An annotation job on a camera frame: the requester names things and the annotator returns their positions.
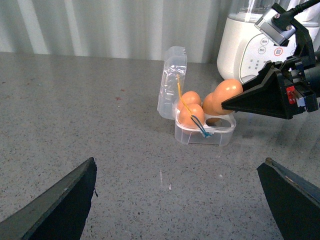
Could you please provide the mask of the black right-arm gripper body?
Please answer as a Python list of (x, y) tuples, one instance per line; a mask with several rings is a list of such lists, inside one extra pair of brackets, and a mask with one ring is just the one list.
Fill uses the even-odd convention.
[(285, 114), (294, 116), (320, 109), (320, 51), (314, 50), (309, 31), (302, 24), (292, 22), (295, 28), (295, 50), (281, 65), (280, 70), (290, 81), (286, 83)]

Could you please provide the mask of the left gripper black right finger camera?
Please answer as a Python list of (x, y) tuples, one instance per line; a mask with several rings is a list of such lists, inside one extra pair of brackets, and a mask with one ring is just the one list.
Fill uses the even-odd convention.
[(320, 188), (268, 157), (257, 168), (272, 216), (285, 240), (320, 238)]

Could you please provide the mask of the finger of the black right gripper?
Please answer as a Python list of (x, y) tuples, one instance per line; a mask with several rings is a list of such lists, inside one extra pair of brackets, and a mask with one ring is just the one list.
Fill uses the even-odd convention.
[(280, 119), (290, 119), (288, 97), (284, 88), (284, 77), (278, 69), (272, 75), (281, 88), (278, 93), (249, 92), (242, 93), (221, 103), (224, 110), (245, 112)]
[(258, 72), (257, 76), (250, 79), (242, 85), (244, 93), (261, 92), (261, 93), (281, 93), (281, 88), (277, 78), (272, 77), (272, 73), (278, 70), (282, 61), (266, 62), (264, 67)]

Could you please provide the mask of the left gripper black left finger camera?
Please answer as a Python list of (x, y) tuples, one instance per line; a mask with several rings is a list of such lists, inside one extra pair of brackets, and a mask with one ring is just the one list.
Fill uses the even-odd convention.
[(90, 157), (0, 223), (2, 240), (79, 240), (91, 209), (97, 165)]

